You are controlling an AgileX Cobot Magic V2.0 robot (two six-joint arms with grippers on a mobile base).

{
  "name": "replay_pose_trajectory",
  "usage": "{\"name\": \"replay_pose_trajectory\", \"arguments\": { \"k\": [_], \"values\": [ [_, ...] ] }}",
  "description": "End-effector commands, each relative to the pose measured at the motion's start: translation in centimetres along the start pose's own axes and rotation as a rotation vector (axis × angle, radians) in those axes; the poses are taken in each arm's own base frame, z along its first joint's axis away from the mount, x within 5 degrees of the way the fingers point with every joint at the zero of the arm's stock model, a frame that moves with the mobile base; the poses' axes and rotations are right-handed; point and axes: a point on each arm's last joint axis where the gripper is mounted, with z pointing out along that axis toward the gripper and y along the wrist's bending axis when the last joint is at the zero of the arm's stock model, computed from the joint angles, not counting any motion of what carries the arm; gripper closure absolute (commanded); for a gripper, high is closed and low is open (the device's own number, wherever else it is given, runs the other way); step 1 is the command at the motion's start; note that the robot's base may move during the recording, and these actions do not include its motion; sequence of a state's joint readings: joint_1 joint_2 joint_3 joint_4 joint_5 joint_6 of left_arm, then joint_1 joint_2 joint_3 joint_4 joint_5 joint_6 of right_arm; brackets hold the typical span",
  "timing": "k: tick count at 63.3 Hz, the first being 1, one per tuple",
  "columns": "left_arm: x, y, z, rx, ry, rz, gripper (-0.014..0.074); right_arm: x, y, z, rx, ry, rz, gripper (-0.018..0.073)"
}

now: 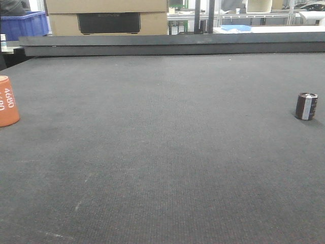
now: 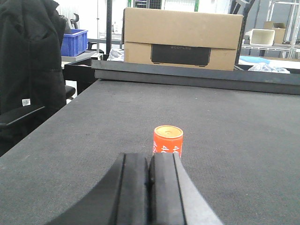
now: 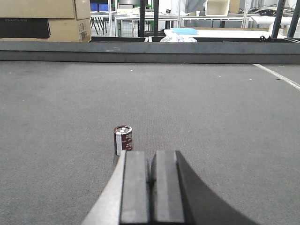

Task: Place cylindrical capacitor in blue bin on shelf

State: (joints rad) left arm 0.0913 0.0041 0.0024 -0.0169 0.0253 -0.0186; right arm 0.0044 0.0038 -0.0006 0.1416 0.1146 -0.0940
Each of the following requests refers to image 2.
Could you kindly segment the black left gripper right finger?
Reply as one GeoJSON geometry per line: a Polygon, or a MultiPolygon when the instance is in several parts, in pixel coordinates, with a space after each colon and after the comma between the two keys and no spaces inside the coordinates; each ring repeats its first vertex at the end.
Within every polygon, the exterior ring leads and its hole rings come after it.
{"type": "Polygon", "coordinates": [[[150,162],[152,225],[221,225],[187,174],[177,153],[156,153],[150,162]]]}

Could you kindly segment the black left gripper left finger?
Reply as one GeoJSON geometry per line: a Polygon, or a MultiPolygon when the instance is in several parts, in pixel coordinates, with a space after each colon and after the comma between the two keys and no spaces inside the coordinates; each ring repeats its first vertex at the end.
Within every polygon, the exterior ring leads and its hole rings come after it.
{"type": "Polygon", "coordinates": [[[96,186],[51,225],[145,225],[148,164],[139,153],[121,153],[96,186]]]}

